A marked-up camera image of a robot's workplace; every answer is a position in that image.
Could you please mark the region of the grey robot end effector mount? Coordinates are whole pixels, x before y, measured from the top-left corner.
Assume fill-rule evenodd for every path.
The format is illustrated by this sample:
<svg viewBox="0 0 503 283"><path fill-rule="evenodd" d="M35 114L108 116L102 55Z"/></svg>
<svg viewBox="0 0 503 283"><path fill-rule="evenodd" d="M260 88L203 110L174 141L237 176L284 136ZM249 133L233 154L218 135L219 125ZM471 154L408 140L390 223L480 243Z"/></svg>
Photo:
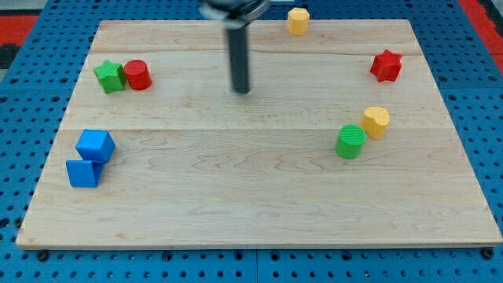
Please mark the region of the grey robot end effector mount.
<svg viewBox="0 0 503 283"><path fill-rule="evenodd" d="M261 17L270 0L204 0L200 13L205 19L219 20L227 29L242 28Z"/></svg>

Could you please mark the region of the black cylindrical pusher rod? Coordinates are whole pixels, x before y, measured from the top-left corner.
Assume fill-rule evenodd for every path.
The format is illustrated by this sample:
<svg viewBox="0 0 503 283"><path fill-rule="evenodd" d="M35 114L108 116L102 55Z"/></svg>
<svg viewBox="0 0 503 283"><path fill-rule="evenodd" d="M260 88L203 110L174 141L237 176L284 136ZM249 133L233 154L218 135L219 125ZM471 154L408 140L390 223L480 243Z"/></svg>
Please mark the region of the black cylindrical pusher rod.
<svg viewBox="0 0 503 283"><path fill-rule="evenodd" d="M238 94L247 94L251 90L248 63L248 26L228 29L226 35L232 88Z"/></svg>

